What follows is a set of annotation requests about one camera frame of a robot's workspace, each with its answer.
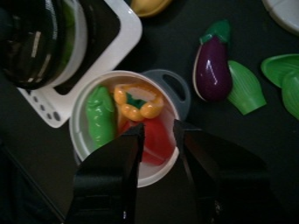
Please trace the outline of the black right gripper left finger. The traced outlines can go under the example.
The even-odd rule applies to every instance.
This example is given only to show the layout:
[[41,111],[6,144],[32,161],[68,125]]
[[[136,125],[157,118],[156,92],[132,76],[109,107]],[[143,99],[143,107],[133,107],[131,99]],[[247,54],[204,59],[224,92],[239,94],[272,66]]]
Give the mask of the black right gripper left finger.
[[65,224],[135,224],[144,138],[137,124],[81,162]]

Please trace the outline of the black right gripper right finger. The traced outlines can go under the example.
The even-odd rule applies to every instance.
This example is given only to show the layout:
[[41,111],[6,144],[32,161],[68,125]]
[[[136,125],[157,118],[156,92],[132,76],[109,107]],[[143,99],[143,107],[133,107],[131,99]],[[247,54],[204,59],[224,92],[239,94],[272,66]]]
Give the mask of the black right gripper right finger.
[[288,224],[261,158],[187,122],[172,132],[200,224]]

